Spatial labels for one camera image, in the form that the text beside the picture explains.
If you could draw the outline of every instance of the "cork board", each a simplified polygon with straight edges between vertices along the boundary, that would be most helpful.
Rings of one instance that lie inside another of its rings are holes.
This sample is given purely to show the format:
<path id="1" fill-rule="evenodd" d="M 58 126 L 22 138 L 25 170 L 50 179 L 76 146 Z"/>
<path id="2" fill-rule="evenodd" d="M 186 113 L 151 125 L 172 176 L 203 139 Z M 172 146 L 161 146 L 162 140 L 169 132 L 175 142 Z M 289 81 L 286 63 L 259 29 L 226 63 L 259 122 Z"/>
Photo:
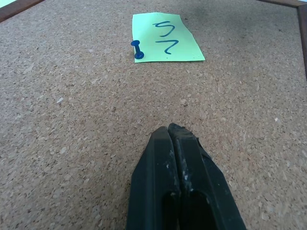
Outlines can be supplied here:
<path id="1" fill-rule="evenodd" d="M 207 60 L 134 64 L 131 17 L 156 11 L 180 14 Z M 170 122 L 200 138 L 248 229 L 306 229 L 296 9 L 48 0 L 0 37 L 0 229 L 124 229 L 131 173 Z"/>

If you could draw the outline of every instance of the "blue ink writing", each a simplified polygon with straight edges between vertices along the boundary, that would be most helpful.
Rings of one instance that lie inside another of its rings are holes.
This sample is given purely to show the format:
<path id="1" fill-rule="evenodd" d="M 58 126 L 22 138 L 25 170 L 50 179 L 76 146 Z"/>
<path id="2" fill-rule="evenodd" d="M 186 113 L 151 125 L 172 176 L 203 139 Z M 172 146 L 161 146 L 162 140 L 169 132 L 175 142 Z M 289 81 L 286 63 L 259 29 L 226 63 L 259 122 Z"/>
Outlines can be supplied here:
<path id="1" fill-rule="evenodd" d="M 174 45 L 176 45 L 179 41 L 178 40 L 166 40 L 166 41 L 157 41 L 156 43 L 161 43 L 161 42 L 174 42 L 173 45 L 171 45 L 164 51 L 166 54 L 171 54 L 168 52 L 168 50 L 172 48 Z"/>
<path id="2" fill-rule="evenodd" d="M 172 27 L 172 29 L 170 30 L 170 32 L 168 32 L 167 34 L 165 35 L 162 35 L 160 37 L 166 37 L 168 35 L 170 35 L 171 32 L 173 32 L 173 30 L 175 29 L 175 26 L 174 25 L 160 25 L 160 24 L 163 24 L 163 23 L 170 23 L 170 21 L 165 21 L 165 22 L 161 22 L 161 23 L 155 23 L 153 25 L 155 25 L 155 27 L 166 27 L 166 26 L 170 26 Z"/>

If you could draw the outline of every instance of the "wooden frame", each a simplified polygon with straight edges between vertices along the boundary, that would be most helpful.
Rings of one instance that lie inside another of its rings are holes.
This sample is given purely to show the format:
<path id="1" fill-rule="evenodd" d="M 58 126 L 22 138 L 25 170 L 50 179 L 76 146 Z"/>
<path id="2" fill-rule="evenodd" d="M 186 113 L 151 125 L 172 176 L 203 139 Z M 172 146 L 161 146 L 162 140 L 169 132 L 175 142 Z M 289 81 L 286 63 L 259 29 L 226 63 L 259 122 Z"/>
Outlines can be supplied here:
<path id="1" fill-rule="evenodd" d="M 299 29 L 301 32 L 301 39 L 302 39 L 305 74 L 307 79 L 307 2 L 298 1 L 298 0 L 258 0 L 258 1 L 297 8 Z"/>
<path id="2" fill-rule="evenodd" d="M 16 0 L 0 8 L 0 23 L 29 9 L 43 0 Z"/>
<path id="3" fill-rule="evenodd" d="M 297 8 L 299 28 L 301 31 L 303 56 L 305 63 L 305 73 L 307 78 L 307 4 Z"/>

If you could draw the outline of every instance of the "push pin head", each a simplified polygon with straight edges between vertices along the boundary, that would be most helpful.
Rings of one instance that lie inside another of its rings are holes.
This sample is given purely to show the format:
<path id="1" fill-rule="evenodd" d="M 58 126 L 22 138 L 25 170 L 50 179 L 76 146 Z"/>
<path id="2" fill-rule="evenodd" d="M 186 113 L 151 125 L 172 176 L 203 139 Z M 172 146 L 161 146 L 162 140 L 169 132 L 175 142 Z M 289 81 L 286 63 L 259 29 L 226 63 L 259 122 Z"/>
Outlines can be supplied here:
<path id="1" fill-rule="evenodd" d="M 144 57 L 144 53 L 140 51 L 139 47 L 140 41 L 139 40 L 134 40 L 131 42 L 131 45 L 135 47 L 135 59 L 142 59 Z"/>

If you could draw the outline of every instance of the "white debris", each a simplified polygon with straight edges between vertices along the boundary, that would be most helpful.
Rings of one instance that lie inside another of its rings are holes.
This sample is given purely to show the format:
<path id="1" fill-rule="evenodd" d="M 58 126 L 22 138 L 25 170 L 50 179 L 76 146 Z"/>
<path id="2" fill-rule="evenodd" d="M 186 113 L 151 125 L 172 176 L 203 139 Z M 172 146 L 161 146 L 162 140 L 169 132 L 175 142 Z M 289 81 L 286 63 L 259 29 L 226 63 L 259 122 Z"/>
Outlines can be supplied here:
<path id="1" fill-rule="evenodd" d="M 57 100 L 57 103 L 61 103 L 63 101 L 63 98 L 61 97 L 60 99 Z"/>
<path id="2" fill-rule="evenodd" d="M 283 179 L 284 179 L 285 181 L 288 180 L 288 178 L 286 177 L 286 174 L 284 173 L 284 171 L 283 171 Z"/>
<path id="3" fill-rule="evenodd" d="M 30 72 L 33 69 L 33 67 L 34 67 L 34 62 L 28 68 L 24 70 L 24 74 L 26 74 L 27 72 Z"/>
<path id="4" fill-rule="evenodd" d="M 303 153 L 304 156 L 307 158 L 307 153 L 306 153 L 304 150 L 302 150 L 302 153 Z"/>
<path id="5" fill-rule="evenodd" d="M 95 79 L 95 80 L 93 80 L 93 81 L 92 81 L 92 85 L 94 85 L 94 84 L 96 83 L 97 80 L 98 80 L 98 78 Z"/>
<path id="6" fill-rule="evenodd" d="M 264 212 L 261 213 L 261 218 L 263 220 L 269 220 L 269 216 L 267 214 L 265 214 Z"/>
<path id="7" fill-rule="evenodd" d="M 61 149 L 60 154 L 63 154 L 63 153 L 65 153 L 65 152 L 66 152 L 66 147 L 63 147 L 63 148 Z"/>

